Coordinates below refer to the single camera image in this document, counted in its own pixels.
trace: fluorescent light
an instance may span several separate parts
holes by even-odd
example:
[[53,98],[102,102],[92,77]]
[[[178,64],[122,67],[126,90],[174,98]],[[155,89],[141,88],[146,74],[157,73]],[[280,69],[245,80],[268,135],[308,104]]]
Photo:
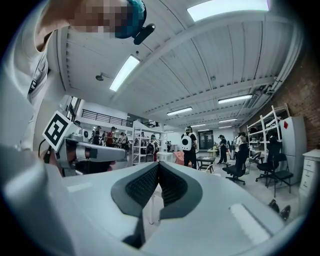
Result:
[[233,122],[233,121],[236,121],[236,120],[237,120],[237,118],[234,118],[234,119],[230,119],[230,120],[219,121],[219,123]]
[[187,108],[183,108],[183,109],[176,110],[176,111],[173,111],[173,112],[169,112],[169,113],[167,113],[167,115],[168,116],[173,116],[173,115],[184,113],[184,112],[191,111],[191,110],[192,110],[192,107],[187,107]]
[[236,11],[269,11],[268,0],[211,0],[187,9],[192,19],[202,19]]
[[225,98],[225,99],[219,99],[218,104],[222,103],[228,103],[228,102],[235,102],[235,101],[243,101],[248,100],[252,98],[252,94],[242,95],[242,96],[236,96],[231,98]]
[[205,126],[205,124],[191,125],[191,127]]
[[140,61],[131,55],[113,80],[110,90],[116,92],[139,63]]

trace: red brick wall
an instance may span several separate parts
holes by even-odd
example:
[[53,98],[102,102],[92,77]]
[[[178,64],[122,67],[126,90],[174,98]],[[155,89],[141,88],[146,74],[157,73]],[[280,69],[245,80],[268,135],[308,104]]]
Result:
[[240,131],[247,133],[247,125],[271,111],[271,105],[287,103],[292,117],[303,116],[308,150],[320,143],[320,67],[314,52],[308,48],[300,54],[291,73],[273,98]]

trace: metal shelving unit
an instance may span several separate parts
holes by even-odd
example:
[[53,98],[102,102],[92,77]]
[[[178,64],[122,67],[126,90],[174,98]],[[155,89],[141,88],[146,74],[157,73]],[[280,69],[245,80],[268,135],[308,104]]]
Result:
[[[261,152],[262,155],[265,156],[264,161],[267,161],[267,156],[268,156],[268,152],[267,152],[267,144],[270,143],[269,141],[267,141],[267,132],[271,131],[273,129],[276,129],[277,131],[277,137],[278,137],[278,141],[282,142],[282,138],[280,136],[280,129],[279,129],[279,122],[278,122],[278,115],[280,115],[283,112],[286,112],[288,117],[290,117],[290,113],[289,113],[289,109],[288,109],[288,105],[285,103],[283,107],[274,107],[273,105],[271,106],[272,111],[269,112],[268,114],[266,114],[265,116],[260,115],[260,120],[256,121],[255,123],[251,124],[251,125],[247,125],[247,131],[248,131],[248,137],[249,137],[249,148],[250,151],[253,152],[254,154],[257,152]],[[275,119],[275,125],[266,128],[265,123],[267,123],[268,121],[271,121],[272,119]],[[262,130],[257,131],[257,132],[253,132],[253,133],[249,133],[249,129],[251,127],[257,127],[257,126],[262,126]],[[259,149],[255,149],[251,144],[257,144],[259,141],[250,141],[250,137],[257,135],[257,134],[263,134],[263,141],[260,141],[261,144],[264,145],[264,149],[263,150],[259,150]]]
[[145,163],[145,158],[147,155],[141,153],[141,149],[146,149],[147,146],[141,146],[141,142],[143,140],[149,141],[151,138],[147,137],[141,137],[142,132],[144,133],[152,133],[154,135],[159,135],[159,138],[156,138],[156,141],[158,142],[159,145],[159,152],[167,152],[167,133],[158,131],[158,130],[153,130],[153,129],[145,129],[145,128],[138,128],[134,127],[133,129],[133,146],[132,146],[132,166],[139,165]]

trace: gray floor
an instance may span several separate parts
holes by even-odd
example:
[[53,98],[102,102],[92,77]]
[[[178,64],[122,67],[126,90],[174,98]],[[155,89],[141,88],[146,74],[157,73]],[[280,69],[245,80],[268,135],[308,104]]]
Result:
[[[200,152],[197,154],[198,157],[208,157],[209,154],[206,152]],[[127,160],[117,162],[114,166],[114,170],[123,169],[126,167],[130,167],[132,165],[132,156],[129,154]],[[234,164],[236,161],[228,160],[230,164]],[[213,170],[217,174],[221,174],[221,177],[228,177],[229,175],[222,170],[225,167],[222,164],[215,164],[213,166]],[[241,180],[245,181],[245,185],[239,183],[244,190],[248,191],[255,198],[263,202],[264,204],[269,204],[272,199],[274,199],[274,183],[271,182],[269,188],[265,186],[265,179],[260,179],[256,182],[256,178],[260,175],[260,171],[258,170],[256,164],[251,165],[251,170],[249,174],[246,174],[241,177]],[[298,216],[299,212],[299,184],[295,184],[291,186],[291,193],[289,193],[289,187],[284,186],[282,184],[282,188],[276,190],[276,202],[280,208],[280,211],[287,205],[291,206],[291,213],[287,223],[290,223],[293,219]],[[145,228],[145,236],[148,239],[152,233],[159,226],[159,212],[164,207],[163,200],[161,198],[161,187],[158,186],[154,193],[154,206],[152,211],[152,219],[150,219],[150,206],[151,200],[143,209],[143,223]]]

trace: white ceiling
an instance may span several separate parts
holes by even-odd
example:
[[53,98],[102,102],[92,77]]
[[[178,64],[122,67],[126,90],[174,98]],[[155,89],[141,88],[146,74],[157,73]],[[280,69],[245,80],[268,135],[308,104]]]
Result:
[[[206,123],[215,128],[219,120],[236,117],[233,125],[241,124],[255,106],[218,100],[272,85],[288,56],[294,26],[272,11],[226,13],[194,23],[187,8],[201,2],[205,0],[144,0],[146,25],[154,23],[156,29],[138,46],[132,38],[59,31],[58,57],[67,92],[176,127]],[[113,92],[109,87],[130,55],[141,63]],[[101,72],[109,77],[102,82],[96,80]],[[167,116],[190,106],[191,112]]]

